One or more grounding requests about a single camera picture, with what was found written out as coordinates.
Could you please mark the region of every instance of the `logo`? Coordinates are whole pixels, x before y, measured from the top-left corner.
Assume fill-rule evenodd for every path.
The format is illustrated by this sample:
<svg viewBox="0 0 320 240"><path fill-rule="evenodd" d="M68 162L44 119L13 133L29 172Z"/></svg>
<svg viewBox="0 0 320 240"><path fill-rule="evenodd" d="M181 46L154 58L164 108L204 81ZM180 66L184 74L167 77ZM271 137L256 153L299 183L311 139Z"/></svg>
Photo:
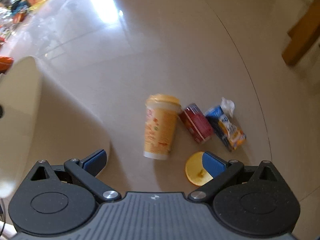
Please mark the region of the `logo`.
<svg viewBox="0 0 320 240"><path fill-rule="evenodd" d="M153 195L153 196L151 196L150 197L151 199L153 199L153 200L157 200L158 198L160 198L158 195Z"/></svg>

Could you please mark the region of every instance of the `metal screw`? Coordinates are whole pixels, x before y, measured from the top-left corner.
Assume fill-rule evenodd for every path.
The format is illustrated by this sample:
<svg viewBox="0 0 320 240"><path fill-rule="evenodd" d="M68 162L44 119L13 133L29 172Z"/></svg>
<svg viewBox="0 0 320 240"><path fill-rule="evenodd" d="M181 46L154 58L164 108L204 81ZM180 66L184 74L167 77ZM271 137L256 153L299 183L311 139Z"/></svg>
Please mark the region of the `metal screw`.
<svg viewBox="0 0 320 240"><path fill-rule="evenodd" d="M105 191L102 196L106 199L113 199L113 198L116 198L118 197L119 193L114 191L114 190L108 190L108 191Z"/></svg>
<svg viewBox="0 0 320 240"><path fill-rule="evenodd" d="M203 191L194 191L191 192L190 197L192 197L193 199L203 199L207 196L206 193L204 193Z"/></svg>

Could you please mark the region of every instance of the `wooden chair leg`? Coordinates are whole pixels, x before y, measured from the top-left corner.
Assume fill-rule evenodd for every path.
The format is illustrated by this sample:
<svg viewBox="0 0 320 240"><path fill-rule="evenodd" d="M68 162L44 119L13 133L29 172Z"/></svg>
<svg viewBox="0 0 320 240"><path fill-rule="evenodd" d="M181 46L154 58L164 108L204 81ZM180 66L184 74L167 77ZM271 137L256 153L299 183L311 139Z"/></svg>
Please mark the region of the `wooden chair leg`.
<svg viewBox="0 0 320 240"><path fill-rule="evenodd" d="M306 14L289 30L292 38L282 53L287 65L295 65L320 36L320 0L314 0Z"/></svg>

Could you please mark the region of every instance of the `orange object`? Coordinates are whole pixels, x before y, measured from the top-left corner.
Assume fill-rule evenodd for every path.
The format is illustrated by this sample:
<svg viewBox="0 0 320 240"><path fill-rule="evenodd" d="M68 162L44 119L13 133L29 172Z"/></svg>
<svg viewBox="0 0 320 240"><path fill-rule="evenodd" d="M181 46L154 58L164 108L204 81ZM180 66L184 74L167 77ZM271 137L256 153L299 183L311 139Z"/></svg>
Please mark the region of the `orange object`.
<svg viewBox="0 0 320 240"><path fill-rule="evenodd" d="M22 22L25 17L26 17L26 13L25 13L25 12L18 12L18 13L13 17L13 23Z"/></svg>
<svg viewBox="0 0 320 240"><path fill-rule="evenodd" d="M6 72L13 64L13 57L0 56L0 73Z"/></svg>

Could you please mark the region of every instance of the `yellow paper cup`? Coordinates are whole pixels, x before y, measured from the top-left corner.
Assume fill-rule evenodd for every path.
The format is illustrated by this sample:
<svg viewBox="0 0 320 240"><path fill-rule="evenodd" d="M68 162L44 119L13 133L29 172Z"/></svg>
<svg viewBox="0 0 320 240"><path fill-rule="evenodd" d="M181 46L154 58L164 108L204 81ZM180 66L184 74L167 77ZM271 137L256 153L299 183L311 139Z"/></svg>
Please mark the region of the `yellow paper cup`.
<svg viewBox="0 0 320 240"><path fill-rule="evenodd" d="M147 99L146 107L143 155L157 160L166 160L171 149L177 116L181 111L179 99L156 94Z"/></svg>

